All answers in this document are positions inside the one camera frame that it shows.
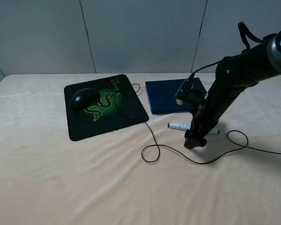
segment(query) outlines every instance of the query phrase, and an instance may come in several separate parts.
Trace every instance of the green snake logo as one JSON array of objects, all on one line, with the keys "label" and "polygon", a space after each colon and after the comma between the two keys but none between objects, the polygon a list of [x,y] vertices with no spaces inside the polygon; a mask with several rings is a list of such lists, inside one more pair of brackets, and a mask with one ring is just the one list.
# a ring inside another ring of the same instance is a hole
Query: green snake logo
[{"label": "green snake logo", "polygon": [[112,100],[115,100],[116,95],[120,95],[120,93],[107,93],[104,96],[101,95],[100,101],[91,104],[89,107],[84,109],[87,113],[92,113],[94,116],[93,121],[97,121],[100,116],[103,114],[103,109],[110,108],[112,104]]}]

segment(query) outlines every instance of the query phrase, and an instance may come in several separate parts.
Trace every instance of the razer logo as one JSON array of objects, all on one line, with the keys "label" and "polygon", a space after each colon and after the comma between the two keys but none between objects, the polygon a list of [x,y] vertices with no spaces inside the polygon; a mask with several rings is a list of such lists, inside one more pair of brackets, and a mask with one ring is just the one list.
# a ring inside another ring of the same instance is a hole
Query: razer logo
[{"label": "razer logo", "polygon": [[113,101],[115,101],[115,96],[120,95],[120,93],[105,93],[101,94],[100,101],[91,104],[87,109],[84,109],[87,113],[92,113],[94,116],[93,121],[97,121],[103,113],[110,114],[113,113],[116,108],[111,108],[113,106]]}]

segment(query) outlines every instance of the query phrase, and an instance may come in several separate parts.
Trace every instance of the mouse pad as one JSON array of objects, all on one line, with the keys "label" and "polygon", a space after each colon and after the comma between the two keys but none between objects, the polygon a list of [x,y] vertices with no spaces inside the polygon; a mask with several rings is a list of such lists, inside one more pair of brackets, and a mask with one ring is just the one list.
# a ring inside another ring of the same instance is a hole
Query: mouse pad
[{"label": "mouse pad", "polygon": [[[90,105],[84,110],[73,111],[69,107],[71,97],[83,88],[97,88],[100,93],[100,101]],[[132,96],[117,93],[134,94]],[[149,117],[139,98],[135,95],[134,89],[128,77],[124,74],[107,77],[99,80],[76,83],[66,86],[64,89],[67,125],[69,136],[72,141],[79,141],[84,138],[104,134],[113,130],[126,128],[135,124],[148,121]],[[128,117],[120,114],[114,105],[114,97],[119,110]]]}]

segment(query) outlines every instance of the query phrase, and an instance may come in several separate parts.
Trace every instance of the table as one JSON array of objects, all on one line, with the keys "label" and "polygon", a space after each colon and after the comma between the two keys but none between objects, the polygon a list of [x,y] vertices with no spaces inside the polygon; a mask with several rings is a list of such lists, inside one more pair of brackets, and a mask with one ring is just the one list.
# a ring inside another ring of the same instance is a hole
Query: table
[{"label": "table", "polygon": [[[111,75],[10,75],[0,83],[0,225],[281,225],[281,156],[241,150],[195,165],[161,148],[148,165],[141,150],[153,139],[144,124],[70,141],[64,87]],[[159,143],[204,162],[234,149],[226,133],[238,129],[250,146],[281,152],[281,76],[242,93],[221,117],[221,133],[194,150],[183,147],[183,131],[167,128],[191,115],[152,115],[144,86],[188,74],[127,76],[141,85]],[[198,77],[207,89],[214,80]]]}]

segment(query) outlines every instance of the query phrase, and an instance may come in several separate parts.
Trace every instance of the black mouse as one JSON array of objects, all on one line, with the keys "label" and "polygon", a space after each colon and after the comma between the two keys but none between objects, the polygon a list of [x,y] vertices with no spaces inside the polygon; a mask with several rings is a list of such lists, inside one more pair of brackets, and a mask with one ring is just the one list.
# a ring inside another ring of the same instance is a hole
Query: black mouse
[{"label": "black mouse", "polygon": [[96,88],[84,88],[77,91],[70,100],[70,108],[78,111],[87,108],[100,98],[99,90]]}]

